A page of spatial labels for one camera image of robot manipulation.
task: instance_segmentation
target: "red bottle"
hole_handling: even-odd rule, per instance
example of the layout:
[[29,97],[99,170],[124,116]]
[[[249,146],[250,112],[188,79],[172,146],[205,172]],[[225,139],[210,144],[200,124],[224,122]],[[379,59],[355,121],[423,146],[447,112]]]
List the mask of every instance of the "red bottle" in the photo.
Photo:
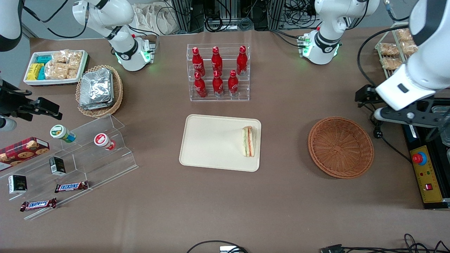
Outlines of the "red bottle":
[[222,67],[223,67],[222,57],[219,54],[219,48],[216,46],[212,48],[211,62],[212,62],[212,70],[218,71],[219,76],[222,76]]
[[236,70],[233,69],[229,72],[229,78],[228,78],[228,92],[229,92],[230,96],[235,97],[239,94],[238,93],[238,83],[239,83],[239,80],[236,77]]
[[219,72],[214,71],[214,79],[212,80],[212,88],[214,89],[214,96],[220,98],[224,95],[224,82],[222,81]]
[[202,77],[205,76],[205,65],[203,64],[203,58],[200,56],[200,53],[198,52],[198,48],[194,47],[192,48],[192,64],[194,65],[195,72],[198,72],[202,75]]
[[203,81],[202,77],[200,76],[200,73],[198,72],[194,74],[194,77],[195,77],[194,86],[195,90],[197,91],[197,94],[201,98],[206,98],[206,96],[208,96],[208,91],[206,90],[205,87],[205,81]]
[[239,55],[238,55],[237,68],[236,68],[236,72],[240,76],[247,75],[247,61],[248,61],[248,57],[247,57],[247,54],[245,53],[245,51],[246,51],[246,48],[245,48],[245,46],[242,45],[239,48]]

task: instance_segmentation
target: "brown table surface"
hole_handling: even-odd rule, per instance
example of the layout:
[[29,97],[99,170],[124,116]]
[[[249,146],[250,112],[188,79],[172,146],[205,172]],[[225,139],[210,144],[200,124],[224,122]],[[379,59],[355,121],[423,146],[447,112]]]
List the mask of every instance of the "brown table surface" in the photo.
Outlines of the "brown table surface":
[[[25,214],[8,201],[2,186],[0,251],[184,253],[198,242],[220,239],[253,253],[317,252],[333,244],[400,247],[404,233],[427,245],[440,239],[450,243],[449,213],[422,210],[411,165],[381,140],[373,139],[372,167],[352,180],[328,176],[309,156],[308,133],[324,117],[346,117],[372,132],[368,111],[353,99],[367,83],[356,66],[357,50],[378,30],[347,31],[339,54],[324,66],[299,58],[293,46],[269,32],[164,36],[155,63],[138,72],[124,70],[105,39],[31,39],[31,52],[83,49],[91,56],[90,67],[117,69],[124,98],[114,116],[126,126],[124,140],[139,168],[33,221],[23,220]],[[191,103],[186,46],[219,42],[251,43],[251,100]],[[365,70],[380,82],[384,74],[373,52],[376,42],[367,44],[362,58]],[[0,133],[3,145],[29,136],[47,140],[57,123],[76,128],[93,120],[77,110],[75,86],[21,87],[59,104],[64,116],[62,121],[19,119],[15,131]],[[182,166],[185,119],[193,113],[259,119],[259,169]],[[383,131],[407,153],[399,125],[386,123]],[[218,245],[195,252],[218,252]]]

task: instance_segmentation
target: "cookie box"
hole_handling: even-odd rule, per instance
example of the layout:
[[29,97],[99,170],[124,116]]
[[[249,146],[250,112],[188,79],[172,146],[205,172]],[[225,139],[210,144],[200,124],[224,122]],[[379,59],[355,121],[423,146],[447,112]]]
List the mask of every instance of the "cookie box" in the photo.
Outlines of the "cookie box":
[[50,150],[49,143],[36,137],[26,138],[0,149],[0,171],[30,160]]
[[37,63],[36,59],[38,56],[42,55],[51,55],[52,53],[56,53],[58,51],[47,51],[47,52],[36,52],[31,55],[30,62],[28,63],[27,70],[25,72],[25,76],[23,77],[23,82],[28,84],[29,86],[59,86],[59,85],[75,85],[78,83],[78,80],[81,79],[82,74],[87,68],[87,62],[89,60],[89,55],[84,50],[73,50],[75,52],[82,52],[80,66],[78,67],[78,73],[75,78],[71,79],[60,79],[60,80],[27,80],[27,74],[30,71],[31,65],[33,63]]

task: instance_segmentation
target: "bottle cap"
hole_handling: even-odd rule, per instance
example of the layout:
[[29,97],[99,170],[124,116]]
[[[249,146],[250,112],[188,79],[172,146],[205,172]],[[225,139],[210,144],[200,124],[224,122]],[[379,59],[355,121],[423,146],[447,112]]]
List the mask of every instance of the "bottle cap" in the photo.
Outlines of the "bottle cap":
[[64,135],[66,135],[66,133],[67,128],[64,127],[63,125],[56,125],[52,127],[52,129],[50,129],[50,135],[56,139],[63,138]]
[[97,134],[94,138],[94,142],[97,146],[103,147],[109,143],[109,137],[104,133]]

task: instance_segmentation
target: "red button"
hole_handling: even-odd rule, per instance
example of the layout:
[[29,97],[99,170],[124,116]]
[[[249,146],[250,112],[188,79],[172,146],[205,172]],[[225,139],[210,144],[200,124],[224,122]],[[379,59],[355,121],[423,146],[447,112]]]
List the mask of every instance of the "red button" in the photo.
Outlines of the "red button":
[[423,157],[420,154],[413,154],[413,162],[419,164],[423,162]]

